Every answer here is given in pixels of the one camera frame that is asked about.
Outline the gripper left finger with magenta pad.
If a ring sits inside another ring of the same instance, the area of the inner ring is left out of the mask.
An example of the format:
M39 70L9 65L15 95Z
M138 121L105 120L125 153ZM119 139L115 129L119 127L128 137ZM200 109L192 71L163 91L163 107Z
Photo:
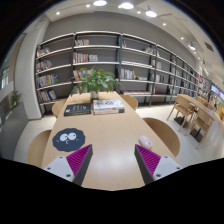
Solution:
M58 156L44 170L81 186L92 155L92 145L87 145L68 156Z

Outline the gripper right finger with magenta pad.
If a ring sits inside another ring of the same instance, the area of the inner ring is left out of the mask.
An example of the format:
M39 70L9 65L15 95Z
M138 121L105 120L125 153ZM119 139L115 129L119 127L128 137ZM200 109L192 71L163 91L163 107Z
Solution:
M134 154L145 184L152 183L182 169L170 156L159 156L140 145L135 145Z

